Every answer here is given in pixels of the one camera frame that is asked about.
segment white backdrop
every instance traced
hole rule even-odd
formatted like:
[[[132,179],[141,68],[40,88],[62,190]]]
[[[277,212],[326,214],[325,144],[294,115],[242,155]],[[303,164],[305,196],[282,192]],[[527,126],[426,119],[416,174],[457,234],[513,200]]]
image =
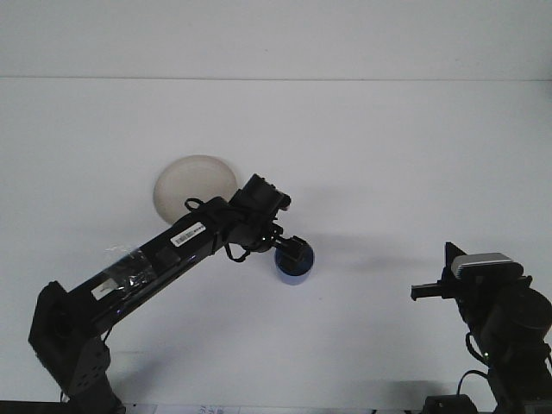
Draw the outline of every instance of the white backdrop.
[[[546,0],[3,1],[0,74],[550,79]]]
[[[111,335],[125,401],[416,408],[454,392],[477,367],[455,304],[409,298],[448,240],[510,255],[552,298],[550,82],[132,78],[550,78],[550,3],[74,4],[0,5],[0,398],[58,397],[27,344],[38,292],[164,230],[154,182],[189,154],[290,194],[280,223],[316,265],[300,286],[270,254],[195,267]],[[368,28],[389,30],[380,47]],[[397,60],[354,60],[375,48]],[[465,390],[492,408],[482,379]]]

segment white plate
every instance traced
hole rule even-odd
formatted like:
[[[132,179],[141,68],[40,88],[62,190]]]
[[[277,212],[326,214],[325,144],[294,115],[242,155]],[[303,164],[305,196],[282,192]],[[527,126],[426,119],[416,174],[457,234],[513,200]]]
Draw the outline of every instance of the white plate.
[[[174,161],[159,176],[154,188],[154,204],[159,215],[174,224],[189,211],[187,198],[209,201],[221,196],[227,201],[237,190],[232,170],[218,158],[191,155]]]

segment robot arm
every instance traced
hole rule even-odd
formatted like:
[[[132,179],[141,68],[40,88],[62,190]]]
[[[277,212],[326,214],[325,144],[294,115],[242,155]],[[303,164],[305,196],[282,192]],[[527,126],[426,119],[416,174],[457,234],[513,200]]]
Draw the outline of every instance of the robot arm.
[[[72,291],[66,292],[58,282],[42,290],[29,342],[69,397],[68,404],[57,409],[69,408],[75,414],[124,413],[105,375],[110,352],[101,335],[220,248],[227,248],[231,259],[243,261],[251,252],[276,247],[286,257],[284,271],[304,267],[310,249],[306,241],[283,238],[283,229],[273,222],[291,199],[258,175],[229,202],[193,201],[197,208],[170,229]],[[230,243],[241,246],[245,254],[235,259]]]
[[[530,288],[531,276],[503,254],[466,254],[445,246],[445,267],[435,284],[413,286],[411,297],[454,298],[488,367],[497,400],[495,414],[552,412],[552,376],[546,365],[550,346],[544,337],[552,325],[552,304]],[[476,413],[467,396],[428,397],[424,413]]]

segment barcode sticker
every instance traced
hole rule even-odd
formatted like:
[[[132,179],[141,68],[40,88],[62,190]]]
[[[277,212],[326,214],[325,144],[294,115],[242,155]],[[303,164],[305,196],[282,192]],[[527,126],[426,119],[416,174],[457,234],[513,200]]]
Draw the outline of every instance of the barcode sticker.
[[[188,229],[184,230],[182,233],[179,233],[179,234],[175,235],[171,239],[171,242],[174,246],[179,248],[184,243],[186,243],[189,240],[193,239],[196,235],[200,234],[201,232],[203,232],[205,230],[207,230],[207,228],[205,228],[205,226],[203,226],[202,223],[197,222],[197,223],[193,224],[191,227],[189,227]]]

